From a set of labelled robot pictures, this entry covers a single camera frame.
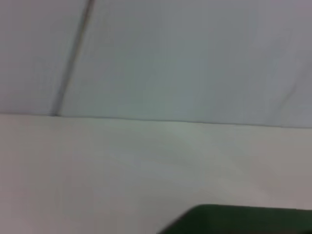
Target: white wall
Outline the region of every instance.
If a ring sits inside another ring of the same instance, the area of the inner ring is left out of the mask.
[[[312,127],[307,0],[97,0],[61,111]]]
[[[0,113],[50,113],[85,3],[0,1]]]
[[[197,204],[312,209],[312,130],[0,116],[6,234],[155,234]]]

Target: white surface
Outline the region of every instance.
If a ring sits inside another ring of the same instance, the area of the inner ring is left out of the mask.
[[[0,1],[0,113],[50,112],[85,2]]]
[[[312,209],[312,130],[0,116],[0,230],[155,234],[201,203]]]
[[[312,127],[309,0],[97,0],[61,114]]]

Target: dark green object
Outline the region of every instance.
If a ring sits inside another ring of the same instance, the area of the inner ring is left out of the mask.
[[[161,234],[312,234],[312,211],[201,205]]]

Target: green object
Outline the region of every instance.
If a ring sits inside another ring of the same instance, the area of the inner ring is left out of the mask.
[[[161,234],[226,233],[312,233],[312,211],[201,205],[189,210],[161,232]]]

